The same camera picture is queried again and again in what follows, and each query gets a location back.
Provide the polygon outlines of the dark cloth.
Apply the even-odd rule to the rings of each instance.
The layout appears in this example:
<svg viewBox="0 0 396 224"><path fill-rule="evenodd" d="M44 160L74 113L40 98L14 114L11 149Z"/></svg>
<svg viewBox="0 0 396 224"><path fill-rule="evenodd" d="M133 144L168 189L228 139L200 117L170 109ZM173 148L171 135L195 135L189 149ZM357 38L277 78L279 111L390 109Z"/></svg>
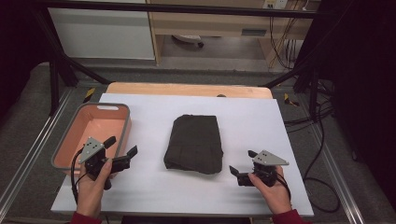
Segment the dark cloth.
<svg viewBox="0 0 396 224"><path fill-rule="evenodd" d="M216 116L183 115L174 121L163 157L167 169L213 175L222 170L222 158Z"/></svg>

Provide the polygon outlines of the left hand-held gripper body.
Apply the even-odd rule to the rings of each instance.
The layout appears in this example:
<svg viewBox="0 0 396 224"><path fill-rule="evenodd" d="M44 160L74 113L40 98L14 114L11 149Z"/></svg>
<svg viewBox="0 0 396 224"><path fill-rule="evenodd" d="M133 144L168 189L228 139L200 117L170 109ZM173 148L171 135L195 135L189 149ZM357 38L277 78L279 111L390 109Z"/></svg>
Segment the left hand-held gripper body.
<svg viewBox="0 0 396 224"><path fill-rule="evenodd" d="M99 142L92 137L88 138L82 148L82 154L79 162L85 163L86 172L92 180L95 180L97 176L99 176L104 164L108 160L108 157L106 156L107 150L108 148L104 148L104 142ZM130 161L131 159L127 157L127 154L114 158L112 160L111 174L129 169Z"/></svg>

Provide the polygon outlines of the person's left hand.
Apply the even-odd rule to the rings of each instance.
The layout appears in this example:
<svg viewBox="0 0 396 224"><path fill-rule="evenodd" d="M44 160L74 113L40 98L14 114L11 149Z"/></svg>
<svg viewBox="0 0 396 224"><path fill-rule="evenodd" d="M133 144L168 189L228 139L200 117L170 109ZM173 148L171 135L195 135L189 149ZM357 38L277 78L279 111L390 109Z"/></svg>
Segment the person's left hand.
<svg viewBox="0 0 396 224"><path fill-rule="evenodd" d="M111 168L112 160L108 159L96 179L91 180L87 175L85 164L82 163L80 165L77 205L79 214L86 217L99 218L104 186L110 175Z"/></svg>

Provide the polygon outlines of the white wall socket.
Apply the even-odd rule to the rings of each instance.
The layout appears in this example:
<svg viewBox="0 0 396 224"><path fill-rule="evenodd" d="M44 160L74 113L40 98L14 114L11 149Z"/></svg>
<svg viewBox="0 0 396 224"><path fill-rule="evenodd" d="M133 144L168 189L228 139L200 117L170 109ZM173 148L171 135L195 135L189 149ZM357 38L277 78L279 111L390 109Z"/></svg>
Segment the white wall socket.
<svg viewBox="0 0 396 224"><path fill-rule="evenodd" d="M270 9L284 9L288 0L264 0L262 7Z"/></svg>

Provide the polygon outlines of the yellow black floor tape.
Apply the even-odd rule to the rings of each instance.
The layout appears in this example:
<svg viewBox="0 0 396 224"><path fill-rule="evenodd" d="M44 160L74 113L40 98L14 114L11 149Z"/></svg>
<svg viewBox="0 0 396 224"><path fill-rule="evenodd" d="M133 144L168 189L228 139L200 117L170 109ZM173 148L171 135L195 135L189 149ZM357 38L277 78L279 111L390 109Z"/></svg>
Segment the yellow black floor tape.
<svg viewBox="0 0 396 224"><path fill-rule="evenodd" d="M95 92L95 88L89 88L89 90L87 91L84 97L83 104L88 103L91 100L94 92Z"/></svg>
<svg viewBox="0 0 396 224"><path fill-rule="evenodd" d="M284 103L286 105L300 106L298 102L292 101L287 93L284 93Z"/></svg>

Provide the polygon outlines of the aluminium floor rail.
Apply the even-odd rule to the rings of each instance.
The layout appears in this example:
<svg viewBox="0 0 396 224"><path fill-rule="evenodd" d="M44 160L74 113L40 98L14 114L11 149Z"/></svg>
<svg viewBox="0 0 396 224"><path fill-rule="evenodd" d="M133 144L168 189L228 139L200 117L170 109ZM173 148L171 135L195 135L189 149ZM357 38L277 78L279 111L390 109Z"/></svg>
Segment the aluminium floor rail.
<svg viewBox="0 0 396 224"><path fill-rule="evenodd" d="M64 91L60 99L59 107L55 110L53 115L50 115L47 118L43 128L40 130L40 133L36 137L33 144L30 146L27 155L24 157L21 165L19 166L19 169L11 179L5 192L0 197L0 219L5 218L9 208L15 201L15 198L21 190L25 179L29 175L43 147L46 145L50 135L52 134L52 130L56 126L60 116L64 112L64 109L69 101L72 92L73 89L70 88L67 88Z"/></svg>
<svg viewBox="0 0 396 224"><path fill-rule="evenodd" d="M341 205L343 205L349 223L364 224L364 218L361 214L361 211L352 196L347 182L344 179L344 176L342 175L341 170L330 151L330 148L324 141L324 132L320 129L318 124L313 125L312 131L317 139L319 149L321 150L321 157L328 170L335 191L337 192L337 195L341 201Z"/></svg>

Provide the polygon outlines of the pink basket with grey rim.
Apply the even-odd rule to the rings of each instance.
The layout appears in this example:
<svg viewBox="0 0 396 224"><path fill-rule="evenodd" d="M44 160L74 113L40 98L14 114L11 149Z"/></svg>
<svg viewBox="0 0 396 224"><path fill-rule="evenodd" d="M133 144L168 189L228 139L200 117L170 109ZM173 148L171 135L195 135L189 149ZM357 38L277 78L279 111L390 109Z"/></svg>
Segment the pink basket with grey rim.
<svg viewBox="0 0 396 224"><path fill-rule="evenodd" d="M72 160L89 137L105 142L115 136L117 142L106 151L110 158L125 154L132 126L130 109L124 104L87 103L81 105L64 132L52 158L52 166L70 174Z"/></svg>

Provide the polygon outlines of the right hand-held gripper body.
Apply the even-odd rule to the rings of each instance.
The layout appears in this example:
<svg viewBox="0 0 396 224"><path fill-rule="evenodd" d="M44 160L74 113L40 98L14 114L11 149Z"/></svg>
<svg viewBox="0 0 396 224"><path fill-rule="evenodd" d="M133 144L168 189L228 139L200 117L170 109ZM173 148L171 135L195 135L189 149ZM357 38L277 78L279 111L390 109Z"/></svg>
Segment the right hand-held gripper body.
<svg viewBox="0 0 396 224"><path fill-rule="evenodd" d="M268 187L272 187L276 182L276 167L278 165L289 165L287 161L266 150L261 151L256 157L251 159L253 162L253 174Z"/></svg>

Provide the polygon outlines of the person's right hand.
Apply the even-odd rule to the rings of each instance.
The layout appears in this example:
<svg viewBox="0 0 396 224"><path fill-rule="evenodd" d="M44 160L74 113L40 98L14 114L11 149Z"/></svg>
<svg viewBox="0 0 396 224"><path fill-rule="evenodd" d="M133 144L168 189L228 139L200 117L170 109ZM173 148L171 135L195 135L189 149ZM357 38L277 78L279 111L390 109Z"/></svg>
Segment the person's right hand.
<svg viewBox="0 0 396 224"><path fill-rule="evenodd" d="M249 174L248 177L251 183L262 194L262 197L274 215L283 214L292 210L288 191L279 181L272 187L268 187L254 174Z"/></svg>

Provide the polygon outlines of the light wooden desk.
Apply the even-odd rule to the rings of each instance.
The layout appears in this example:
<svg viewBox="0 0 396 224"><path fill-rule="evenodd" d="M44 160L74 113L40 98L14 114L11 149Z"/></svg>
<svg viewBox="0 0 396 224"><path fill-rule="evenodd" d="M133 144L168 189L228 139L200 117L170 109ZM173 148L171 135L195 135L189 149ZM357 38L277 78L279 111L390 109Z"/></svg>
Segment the light wooden desk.
<svg viewBox="0 0 396 224"><path fill-rule="evenodd" d="M284 9L304 10L309 0L288 0ZM215 7L263 8L264 0L146 0L149 4L172 4ZM262 53L270 67L280 62L287 40L303 40L312 24L311 20L292 18L234 17L198 14L148 14L152 35L200 35L253 37L259 40Z"/></svg>

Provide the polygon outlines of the white office chair base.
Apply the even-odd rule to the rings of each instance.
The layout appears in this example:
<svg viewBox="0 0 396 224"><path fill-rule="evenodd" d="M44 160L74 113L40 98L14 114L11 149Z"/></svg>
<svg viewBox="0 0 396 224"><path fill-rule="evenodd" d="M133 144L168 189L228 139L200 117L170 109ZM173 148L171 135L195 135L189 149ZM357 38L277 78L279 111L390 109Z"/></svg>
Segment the white office chair base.
<svg viewBox="0 0 396 224"><path fill-rule="evenodd" d="M174 38L182 42L196 44L199 48L205 45L198 35L174 35Z"/></svg>

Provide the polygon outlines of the white cabinet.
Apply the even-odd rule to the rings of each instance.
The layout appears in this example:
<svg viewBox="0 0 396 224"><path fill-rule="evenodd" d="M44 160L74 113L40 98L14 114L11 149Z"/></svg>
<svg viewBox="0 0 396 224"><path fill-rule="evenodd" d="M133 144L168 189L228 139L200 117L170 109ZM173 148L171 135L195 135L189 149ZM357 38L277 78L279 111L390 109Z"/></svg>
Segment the white cabinet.
<svg viewBox="0 0 396 224"><path fill-rule="evenodd" d="M69 57L153 60L147 12L50 8Z"/></svg>

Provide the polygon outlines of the black metal frame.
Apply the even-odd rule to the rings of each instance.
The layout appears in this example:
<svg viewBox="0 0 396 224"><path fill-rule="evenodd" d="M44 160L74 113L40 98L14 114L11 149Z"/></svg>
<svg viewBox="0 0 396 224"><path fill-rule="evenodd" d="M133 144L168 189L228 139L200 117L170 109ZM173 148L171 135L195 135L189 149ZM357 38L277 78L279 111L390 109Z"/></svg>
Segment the black metal frame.
<svg viewBox="0 0 396 224"><path fill-rule="evenodd" d="M234 16L234 17L265 17L265 18L292 18L313 20L315 18L326 17L327 14L320 11L302 11L291 9L258 9L246 7L215 7L215 6L193 6L193 5L172 5L172 4L140 4L140 3L119 3L104 1L82 1L82 0L34 0L31 11L35 16L38 27L42 30L48 42L47 53L50 55L50 89L51 89L51 110L54 114L59 107L59 83L61 77L67 86L76 86L77 77L72 70L86 74L101 84L110 84L111 81L95 74L77 61L71 59L64 53L61 41L55 29L50 26L50 19L44 16L48 8L66 9L88 9L88 10L110 10L110 11L133 11L133 12L153 12L153 13L172 13L172 14L198 14Z"/></svg>

